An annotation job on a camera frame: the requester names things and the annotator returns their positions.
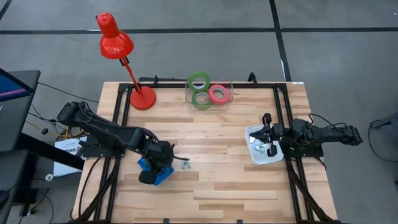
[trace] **white paper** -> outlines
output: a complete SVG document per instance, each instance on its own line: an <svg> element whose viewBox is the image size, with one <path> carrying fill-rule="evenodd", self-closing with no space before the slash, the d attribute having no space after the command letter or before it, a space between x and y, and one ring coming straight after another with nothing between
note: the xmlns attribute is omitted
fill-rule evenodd
<svg viewBox="0 0 398 224"><path fill-rule="evenodd" d="M63 141L55 142L55 147L58 149L62 149L64 151L69 152L72 155L76 155L76 153L81 149L81 145L79 145L80 141L86 141L87 136L76 138L76 139L66 139ZM79 172L80 170L59 164L58 162L54 162L54 177L60 177L67 174L73 174Z"/></svg>

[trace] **monitor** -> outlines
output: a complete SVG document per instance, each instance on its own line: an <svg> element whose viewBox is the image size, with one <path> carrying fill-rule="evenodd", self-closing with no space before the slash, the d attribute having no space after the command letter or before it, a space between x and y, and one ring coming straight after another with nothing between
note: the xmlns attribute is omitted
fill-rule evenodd
<svg viewBox="0 0 398 224"><path fill-rule="evenodd" d="M0 102L33 94L33 88L0 68Z"/></svg>

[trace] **lamp base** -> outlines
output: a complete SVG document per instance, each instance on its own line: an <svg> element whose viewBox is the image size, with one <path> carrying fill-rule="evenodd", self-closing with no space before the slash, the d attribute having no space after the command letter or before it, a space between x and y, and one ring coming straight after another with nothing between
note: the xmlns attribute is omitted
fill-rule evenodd
<svg viewBox="0 0 398 224"><path fill-rule="evenodd" d="M138 94L137 90L134 90L130 96L130 103L137 110L148 110L156 102L156 94L153 89L148 86L141 87L142 95Z"/></svg>

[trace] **lamp shade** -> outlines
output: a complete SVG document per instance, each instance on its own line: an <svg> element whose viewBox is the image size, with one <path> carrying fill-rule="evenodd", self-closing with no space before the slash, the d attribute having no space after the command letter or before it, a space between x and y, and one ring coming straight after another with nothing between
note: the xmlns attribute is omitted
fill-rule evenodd
<svg viewBox="0 0 398 224"><path fill-rule="evenodd" d="M134 44L130 37L120 31L114 17L108 12L97 16L97 22L102 32L99 43L101 54L108 59L124 58L132 52Z"/></svg>

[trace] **wooden table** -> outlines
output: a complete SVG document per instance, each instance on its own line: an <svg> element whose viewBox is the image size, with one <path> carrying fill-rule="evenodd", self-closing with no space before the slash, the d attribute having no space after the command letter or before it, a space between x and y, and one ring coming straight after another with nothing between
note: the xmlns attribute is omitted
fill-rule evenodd
<svg viewBox="0 0 398 224"><path fill-rule="evenodd" d="M111 120L119 82L104 83L98 114ZM310 107L303 84L288 83L294 118L308 119ZM176 143L177 156L191 159L191 169L183 170L174 161L175 172L155 187L138 181L139 156L126 151L121 160L113 223L295 223L289 180L284 161L254 166L244 140L246 126L261 123L264 113L277 122L271 89L234 89L234 101L227 110L195 111L185 102L183 88L155 88L157 102L147 111L129 109L128 126L142 126L159 139ZM280 94L284 120L287 121ZM122 103L119 121L123 113ZM73 216L77 216L81 188L95 158L85 162ZM308 188L326 214L336 212L325 168L315 159L303 158ZM103 159L88 181L82 208L98 191ZM303 198L299 193L303 218ZM106 213L105 195L101 217Z"/></svg>

